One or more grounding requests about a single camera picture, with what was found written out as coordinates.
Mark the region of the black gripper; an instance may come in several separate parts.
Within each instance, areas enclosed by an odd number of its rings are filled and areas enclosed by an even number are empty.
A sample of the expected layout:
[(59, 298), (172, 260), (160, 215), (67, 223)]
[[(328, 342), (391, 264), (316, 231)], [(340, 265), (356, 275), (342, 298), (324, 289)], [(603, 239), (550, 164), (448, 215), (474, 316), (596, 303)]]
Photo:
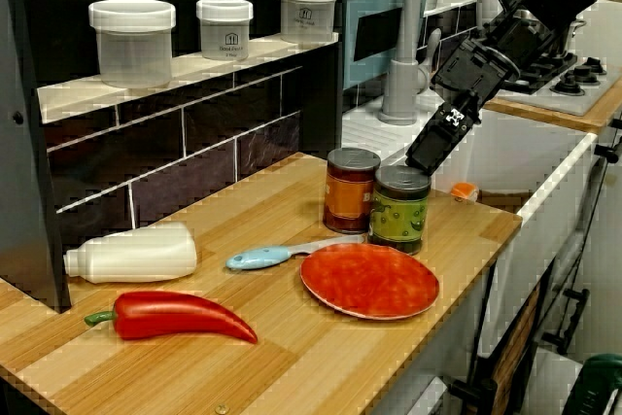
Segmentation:
[(518, 67), (502, 53), (465, 39), (432, 77), (443, 99), (441, 117), (430, 119), (407, 150), (406, 165), (431, 176), (467, 132), (480, 124), (479, 112)]

